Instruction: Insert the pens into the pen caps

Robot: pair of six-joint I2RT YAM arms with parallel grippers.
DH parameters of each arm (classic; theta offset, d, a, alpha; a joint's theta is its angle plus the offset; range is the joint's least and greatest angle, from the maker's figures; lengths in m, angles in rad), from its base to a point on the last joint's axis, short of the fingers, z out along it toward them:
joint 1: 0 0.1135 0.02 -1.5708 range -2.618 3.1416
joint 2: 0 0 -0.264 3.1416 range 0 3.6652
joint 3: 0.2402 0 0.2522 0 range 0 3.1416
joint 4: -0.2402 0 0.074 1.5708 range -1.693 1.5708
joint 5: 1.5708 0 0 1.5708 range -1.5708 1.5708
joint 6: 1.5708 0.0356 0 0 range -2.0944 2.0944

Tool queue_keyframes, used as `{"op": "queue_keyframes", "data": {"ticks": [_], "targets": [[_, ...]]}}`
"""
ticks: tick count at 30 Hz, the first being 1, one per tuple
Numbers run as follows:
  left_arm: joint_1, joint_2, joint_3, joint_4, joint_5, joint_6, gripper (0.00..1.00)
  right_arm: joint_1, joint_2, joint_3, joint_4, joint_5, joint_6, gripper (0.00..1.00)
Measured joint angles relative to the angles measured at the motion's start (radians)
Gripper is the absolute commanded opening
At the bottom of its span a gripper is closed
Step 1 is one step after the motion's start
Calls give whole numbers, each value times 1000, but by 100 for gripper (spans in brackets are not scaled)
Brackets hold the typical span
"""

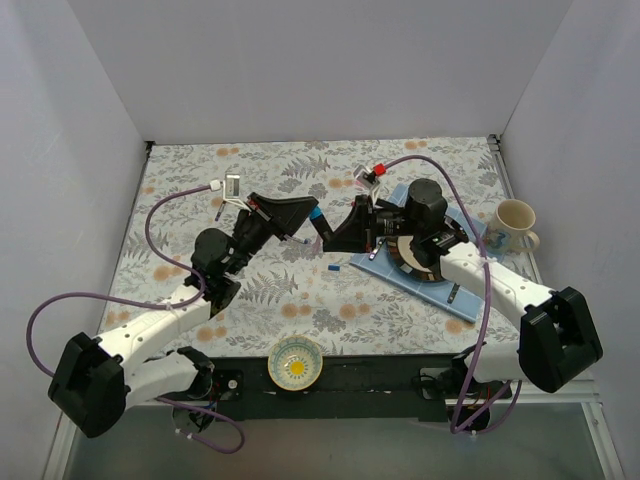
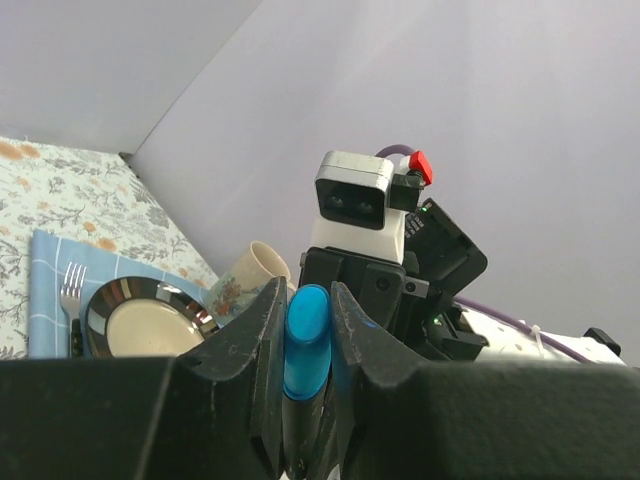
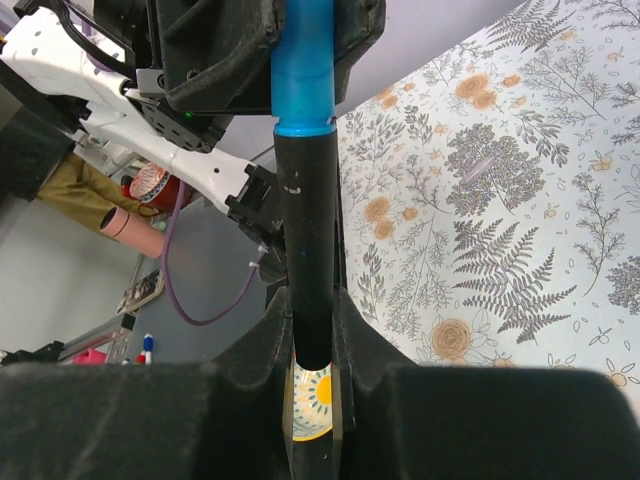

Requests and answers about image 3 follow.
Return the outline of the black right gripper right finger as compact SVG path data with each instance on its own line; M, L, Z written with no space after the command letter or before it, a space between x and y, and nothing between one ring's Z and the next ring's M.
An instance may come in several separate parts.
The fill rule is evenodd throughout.
M425 367L334 294L334 462L341 479L635 479L639 427L604 375Z

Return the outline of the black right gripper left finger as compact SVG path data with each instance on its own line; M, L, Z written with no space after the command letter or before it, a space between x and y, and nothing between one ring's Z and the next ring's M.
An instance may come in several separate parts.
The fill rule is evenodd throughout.
M287 288L203 363L1 371L5 479L287 479Z

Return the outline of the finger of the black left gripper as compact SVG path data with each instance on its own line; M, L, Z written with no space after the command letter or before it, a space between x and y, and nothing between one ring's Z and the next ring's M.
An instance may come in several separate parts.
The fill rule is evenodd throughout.
M282 1L157 1L166 98L191 113L269 113Z
M385 0L334 2L336 100L346 99L352 68L382 36L385 24Z

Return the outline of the black blue highlighter pen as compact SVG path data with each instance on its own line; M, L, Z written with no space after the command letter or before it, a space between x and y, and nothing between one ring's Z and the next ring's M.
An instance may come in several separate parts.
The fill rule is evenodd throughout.
M337 134L334 4L287 1L271 56L272 114L296 362L331 361Z

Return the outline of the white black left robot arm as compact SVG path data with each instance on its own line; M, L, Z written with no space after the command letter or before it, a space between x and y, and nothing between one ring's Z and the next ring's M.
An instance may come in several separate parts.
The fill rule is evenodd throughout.
M335 108L382 1L22 1L1 72L289 256L333 248Z

